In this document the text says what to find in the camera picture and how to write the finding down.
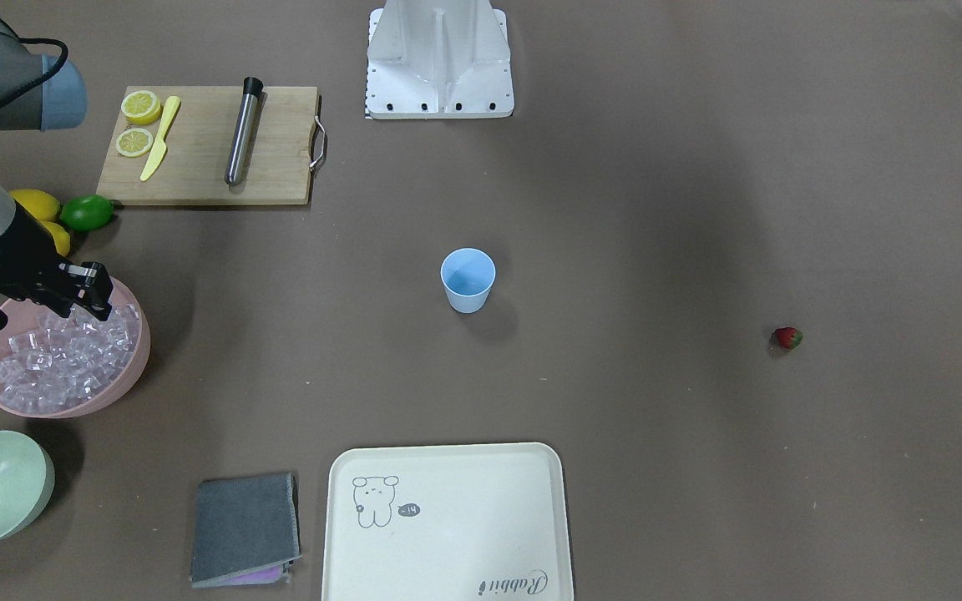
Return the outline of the yellow plastic knife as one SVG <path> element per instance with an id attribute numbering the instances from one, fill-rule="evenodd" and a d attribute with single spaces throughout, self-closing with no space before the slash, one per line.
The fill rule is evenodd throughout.
<path id="1" fill-rule="evenodd" d="M 168 154 L 168 144 L 165 142 L 165 138 L 170 134 L 171 127 L 175 122 L 180 106 L 182 106 L 180 96 L 171 95 L 165 100 L 163 114 L 161 114 L 159 120 L 158 130 L 153 139 L 152 148 L 149 150 L 149 156 L 139 176 L 141 182 L 149 181 L 160 165 L 163 164 L 165 156 Z"/>

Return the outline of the lemon half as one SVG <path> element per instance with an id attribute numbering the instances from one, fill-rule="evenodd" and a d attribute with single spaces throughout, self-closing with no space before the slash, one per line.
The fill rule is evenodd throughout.
<path id="1" fill-rule="evenodd" d="M 163 114 L 163 103 L 156 92 L 136 90 L 122 99 L 119 112 L 129 124 L 144 126 L 160 119 Z"/>
<path id="2" fill-rule="evenodd" d="M 155 134 L 144 127 L 127 127 L 115 138 L 114 148 L 119 156 L 137 159 L 147 154 L 154 145 Z"/>

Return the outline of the lemon half far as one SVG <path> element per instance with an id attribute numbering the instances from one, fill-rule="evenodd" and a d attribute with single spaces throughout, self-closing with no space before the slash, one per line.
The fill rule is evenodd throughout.
<path id="1" fill-rule="evenodd" d="M 129 124 L 144 126 L 160 119 L 163 114 L 163 103 L 156 92 L 136 90 L 122 99 L 119 112 Z"/>

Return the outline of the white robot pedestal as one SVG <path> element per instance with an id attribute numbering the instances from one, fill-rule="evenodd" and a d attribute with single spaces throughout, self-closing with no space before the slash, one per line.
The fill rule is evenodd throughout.
<path id="1" fill-rule="evenodd" d="M 489 1 L 387 1 L 367 23 L 367 118 L 514 113 L 507 15 Z"/>

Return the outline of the light blue plastic cup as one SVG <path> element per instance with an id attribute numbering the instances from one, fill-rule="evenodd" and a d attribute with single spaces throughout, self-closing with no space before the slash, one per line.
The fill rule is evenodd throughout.
<path id="1" fill-rule="evenodd" d="M 496 266 L 484 251 L 462 248 L 443 259 L 439 276 L 451 308 L 458 313 L 474 313 L 484 307 L 491 293 Z"/>

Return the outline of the green lime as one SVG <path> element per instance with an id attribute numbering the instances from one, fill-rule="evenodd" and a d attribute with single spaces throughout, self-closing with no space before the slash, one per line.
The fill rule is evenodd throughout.
<path id="1" fill-rule="evenodd" d="M 114 217 L 114 202 L 100 194 L 80 195 L 62 205 L 58 222 L 73 231 L 102 229 Z"/>

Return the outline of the lemon half near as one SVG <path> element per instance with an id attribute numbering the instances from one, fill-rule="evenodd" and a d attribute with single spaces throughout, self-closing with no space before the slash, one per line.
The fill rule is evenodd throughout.
<path id="1" fill-rule="evenodd" d="M 127 127 L 115 138 L 114 148 L 119 156 L 137 159 L 147 154 L 154 145 L 155 134 L 144 127 Z"/>

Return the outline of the whole yellow lemon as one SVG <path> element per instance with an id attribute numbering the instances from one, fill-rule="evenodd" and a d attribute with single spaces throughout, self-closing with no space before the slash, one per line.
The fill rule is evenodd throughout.
<path id="1" fill-rule="evenodd" d="M 34 188 L 15 188 L 8 193 L 36 220 L 58 221 L 62 205 L 52 194 Z"/>

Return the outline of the wooden cutting board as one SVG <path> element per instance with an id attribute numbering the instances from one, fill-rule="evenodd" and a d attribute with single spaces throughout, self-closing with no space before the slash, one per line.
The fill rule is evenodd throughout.
<path id="1" fill-rule="evenodd" d="M 149 181 L 141 181 L 146 156 L 126 159 L 115 148 L 130 127 L 119 115 L 110 135 L 96 193 L 122 205 L 232 206 L 308 205 L 316 164 L 323 157 L 316 87 L 264 88 L 251 153 L 240 185 L 224 175 L 230 158 L 243 87 L 236 85 L 150 85 L 160 100 L 182 99 L 168 132 L 168 152 Z"/>

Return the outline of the red strawberry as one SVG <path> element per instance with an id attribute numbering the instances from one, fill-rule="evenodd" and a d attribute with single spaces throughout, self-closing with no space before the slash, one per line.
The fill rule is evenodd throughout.
<path id="1" fill-rule="evenodd" d="M 804 332 L 793 326 L 779 327 L 772 331 L 771 339 L 780 349 L 791 351 L 801 345 L 804 340 Z"/>

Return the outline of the cream rabbit tray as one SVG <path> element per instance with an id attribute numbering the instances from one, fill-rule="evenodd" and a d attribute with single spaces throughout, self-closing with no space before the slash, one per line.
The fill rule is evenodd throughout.
<path id="1" fill-rule="evenodd" d="M 356 448 L 333 461 L 325 600 L 572 600 L 564 465 L 542 442 Z"/>

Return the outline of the grey folded cloth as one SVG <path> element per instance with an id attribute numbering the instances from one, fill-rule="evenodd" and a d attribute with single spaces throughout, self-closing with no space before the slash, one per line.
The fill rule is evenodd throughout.
<path id="1" fill-rule="evenodd" d="M 290 472 L 205 480 L 195 491 L 192 588 L 274 584 L 301 558 Z"/>

